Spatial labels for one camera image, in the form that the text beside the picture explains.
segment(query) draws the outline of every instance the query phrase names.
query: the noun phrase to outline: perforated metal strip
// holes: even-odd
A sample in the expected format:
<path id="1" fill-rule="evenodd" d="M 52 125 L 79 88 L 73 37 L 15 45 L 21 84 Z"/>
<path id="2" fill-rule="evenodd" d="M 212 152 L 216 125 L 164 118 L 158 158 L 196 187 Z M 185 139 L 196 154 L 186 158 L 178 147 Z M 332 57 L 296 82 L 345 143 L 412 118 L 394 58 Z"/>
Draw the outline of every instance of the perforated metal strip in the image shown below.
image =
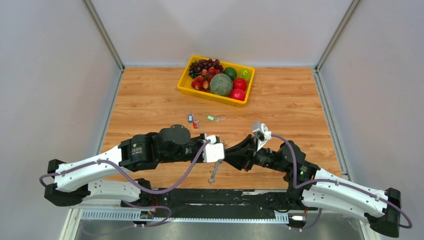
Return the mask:
<path id="1" fill-rule="evenodd" d="M 140 210 L 125 209 L 84 209 L 81 220 L 111 220 L 111 221 L 161 221 L 163 217 L 140 219 Z M 252 223 L 252 224 L 288 224 L 287 213 L 275 213 L 275 219 L 241 219 L 241 218 L 179 218 L 170 217 L 169 222 L 186 223 Z"/>

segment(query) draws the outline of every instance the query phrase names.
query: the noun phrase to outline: wood surface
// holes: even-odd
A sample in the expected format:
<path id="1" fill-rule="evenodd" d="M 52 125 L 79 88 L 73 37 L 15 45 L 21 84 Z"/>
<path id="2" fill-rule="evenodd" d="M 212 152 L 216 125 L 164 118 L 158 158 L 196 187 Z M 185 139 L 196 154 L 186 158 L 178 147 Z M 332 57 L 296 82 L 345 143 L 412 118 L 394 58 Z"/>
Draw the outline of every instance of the wood surface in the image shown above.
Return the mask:
<path id="1" fill-rule="evenodd" d="M 186 126 L 192 137 L 201 133 L 219 135 L 228 147 L 252 133 L 252 124 L 265 123 L 270 131 L 293 140 L 306 153 L 306 160 L 341 175 L 333 143 L 310 68 L 256 68 L 252 90 L 244 107 L 209 101 L 180 93 L 177 82 L 182 67 L 126 68 L 104 140 L 103 151 L 133 135 L 158 132 L 174 124 Z M 199 119 L 199 128 L 187 115 Z M 214 122 L 207 115 L 224 117 Z M 281 141 L 272 139 L 266 148 L 278 150 Z M 131 177 L 145 178 L 152 187 L 166 188 L 187 170 L 190 162 L 159 164 L 155 170 L 138 171 Z M 284 173 L 260 166 L 238 171 L 227 163 L 209 184 L 211 163 L 198 163 L 181 188 L 286 189 Z M 121 175 L 108 180 L 126 181 Z"/>

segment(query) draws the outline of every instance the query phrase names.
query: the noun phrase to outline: green key tag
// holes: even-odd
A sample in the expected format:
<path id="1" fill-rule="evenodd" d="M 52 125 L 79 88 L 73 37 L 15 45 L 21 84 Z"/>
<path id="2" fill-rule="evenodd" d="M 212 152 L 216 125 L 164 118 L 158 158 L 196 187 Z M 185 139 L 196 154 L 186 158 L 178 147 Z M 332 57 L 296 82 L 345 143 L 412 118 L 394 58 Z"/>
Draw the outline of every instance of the green key tag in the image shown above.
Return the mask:
<path id="1" fill-rule="evenodd" d="M 213 117 L 213 116 L 211 116 L 211 115 L 207 115 L 207 116 L 206 116 L 206 118 L 207 118 L 208 120 L 215 121 L 215 117 Z"/>

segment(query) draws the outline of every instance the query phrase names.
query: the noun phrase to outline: melon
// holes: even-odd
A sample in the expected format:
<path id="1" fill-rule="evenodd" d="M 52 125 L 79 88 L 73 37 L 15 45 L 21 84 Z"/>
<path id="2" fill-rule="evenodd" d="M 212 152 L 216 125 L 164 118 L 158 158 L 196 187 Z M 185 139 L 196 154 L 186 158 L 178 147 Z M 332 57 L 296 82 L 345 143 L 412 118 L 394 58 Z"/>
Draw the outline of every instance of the melon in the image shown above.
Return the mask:
<path id="1" fill-rule="evenodd" d="M 219 73 L 210 80 L 209 89 L 213 94 L 227 97 L 233 90 L 233 82 L 229 76 Z"/>

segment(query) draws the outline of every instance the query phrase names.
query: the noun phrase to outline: gray floor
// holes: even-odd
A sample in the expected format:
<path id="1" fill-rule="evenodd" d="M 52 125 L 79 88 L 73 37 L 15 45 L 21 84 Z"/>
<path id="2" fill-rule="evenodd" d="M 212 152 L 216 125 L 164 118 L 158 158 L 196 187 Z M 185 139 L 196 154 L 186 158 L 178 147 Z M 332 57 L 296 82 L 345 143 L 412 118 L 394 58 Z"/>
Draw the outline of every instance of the gray floor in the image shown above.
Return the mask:
<path id="1" fill-rule="evenodd" d="M 308 223 L 316 214 L 308 214 Z M 91 234 L 113 232 L 132 223 L 127 221 L 81 221 L 76 240 L 363 240 L 359 221 L 340 214 L 323 214 L 315 228 L 305 232 L 288 230 L 283 224 L 259 223 L 195 223 L 169 222 L 157 227 L 131 228 L 106 236 L 89 236 L 81 232 L 81 226 Z"/>

